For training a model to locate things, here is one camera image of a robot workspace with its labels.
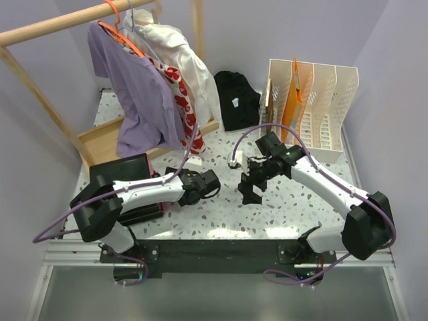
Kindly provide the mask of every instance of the purple wall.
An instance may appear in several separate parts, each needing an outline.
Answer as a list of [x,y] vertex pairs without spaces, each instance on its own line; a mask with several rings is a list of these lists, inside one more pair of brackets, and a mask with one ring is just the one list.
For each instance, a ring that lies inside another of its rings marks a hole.
[[[99,0],[54,0],[69,13]],[[351,66],[381,16],[387,0],[290,1],[204,0],[205,62],[211,73],[233,70],[262,89],[269,59],[298,59]],[[191,0],[162,0],[161,23],[181,29],[193,44]],[[153,4],[143,8],[150,10]],[[115,18],[103,19],[113,24]],[[85,25],[71,28],[88,67]],[[108,82],[97,79],[108,86]]]
[[[5,3],[0,31],[58,16],[52,0]],[[98,87],[69,31],[9,47],[76,131],[89,129]],[[63,212],[81,164],[73,146],[0,62],[0,315],[24,320],[46,244],[32,237]]]
[[427,12],[424,0],[389,1],[356,60],[360,89],[345,120],[363,187],[391,202],[412,320],[428,319]]

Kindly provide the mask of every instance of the wooden rod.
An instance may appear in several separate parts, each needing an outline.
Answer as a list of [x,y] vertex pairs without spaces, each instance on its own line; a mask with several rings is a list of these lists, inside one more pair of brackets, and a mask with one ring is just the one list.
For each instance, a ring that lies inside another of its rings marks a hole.
[[205,60],[205,42],[203,31],[203,0],[192,0],[193,38],[195,52],[201,60]]
[[36,85],[34,80],[31,79],[29,74],[24,70],[21,64],[15,59],[12,53],[7,49],[0,47],[0,59],[5,65],[15,74],[16,78],[29,90],[35,99],[41,104],[43,109],[49,114],[50,118],[60,128],[60,130],[71,140],[72,144],[79,151],[81,156],[85,159],[89,166],[94,165],[89,150],[83,145],[80,139],[73,133],[72,129],[64,122],[54,106],[47,99],[45,94]]
[[[132,2],[134,7],[153,2],[153,0],[129,1]],[[130,9],[128,0],[114,0],[113,3],[119,12]],[[101,19],[112,14],[114,14],[114,11],[111,6],[108,3],[103,3],[91,8],[75,11],[67,15],[61,15],[32,25],[26,25],[25,27],[2,32],[0,33],[0,46],[7,47],[8,45],[14,45],[43,35],[48,35],[92,20]]]

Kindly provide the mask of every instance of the black folded shirt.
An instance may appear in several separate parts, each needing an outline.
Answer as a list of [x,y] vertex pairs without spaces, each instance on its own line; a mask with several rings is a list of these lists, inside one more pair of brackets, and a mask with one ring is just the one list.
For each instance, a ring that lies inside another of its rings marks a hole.
[[214,76],[220,97],[221,118],[226,131],[259,124],[260,94],[239,72],[219,72]]

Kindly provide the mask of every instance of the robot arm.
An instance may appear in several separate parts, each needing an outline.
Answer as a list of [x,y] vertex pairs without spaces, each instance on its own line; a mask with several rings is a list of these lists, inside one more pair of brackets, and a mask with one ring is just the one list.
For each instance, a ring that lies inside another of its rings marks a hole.
[[[391,230],[380,215],[360,199],[353,197],[354,194],[365,195],[364,198],[380,207],[392,220],[389,201],[382,193],[369,195],[366,191],[343,181],[316,160],[314,161],[318,169],[315,169],[302,147],[295,145],[286,148],[274,132],[261,137],[255,143],[264,156],[264,161],[257,162],[247,158],[242,152],[237,152],[234,160],[229,157],[229,167],[237,168],[240,165],[243,170],[238,190],[243,194],[244,205],[261,204],[261,197],[253,192],[254,186],[264,192],[268,180],[285,175],[312,189],[344,219],[343,226],[314,227],[304,233],[300,237],[304,251],[322,253],[347,249],[358,259],[367,259],[391,238]],[[332,180],[321,175],[320,169],[349,188],[352,194],[345,193]]]
[[167,168],[165,176],[126,182],[111,181],[104,175],[97,176],[70,203],[71,207],[75,207],[93,197],[109,192],[113,194],[74,213],[83,241],[100,240],[116,252],[123,253],[134,246],[134,239],[131,232],[117,222],[121,214],[163,202],[178,202],[180,206],[194,205],[220,189],[219,179],[211,170],[199,174],[183,169],[178,176],[169,180],[173,172],[175,169]]

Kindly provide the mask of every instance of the clothes rack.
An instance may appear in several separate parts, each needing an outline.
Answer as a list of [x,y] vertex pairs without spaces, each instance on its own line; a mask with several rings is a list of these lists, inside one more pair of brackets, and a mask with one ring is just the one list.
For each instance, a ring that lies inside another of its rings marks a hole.
[[[193,36],[195,38],[195,52],[203,59],[204,35],[203,35],[203,0],[191,0],[193,14]],[[113,4],[119,12],[133,7],[155,2],[159,5],[160,0],[114,0]],[[76,135],[66,121],[61,117],[54,105],[41,91],[40,87],[25,71],[23,66],[15,59],[7,49],[8,46],[31,40],[43,35],[48,35],[70,27],[81,25],[92,20],[101,19],[114,14],[113,8],[108,3],[96,5],[87,9],[75,11],[66,15],[51,18],[17,29],[0,33],[0,59],[13,72],[17,79],[29,90],[34,98],[41,104],[50,118],[58,128],[68,137],[70,142],[80,153],[86,167],[113,161],[119,157],[116,155],[117,134],[122,124],[123,117],[117,118],[103,126],[95,127],[87,132]],[[207,134],[219,128],[219,124],[212,120],[201,128],[202,134]],[[165,148],[153,148],[147,152],[153,159],[170,151]]]

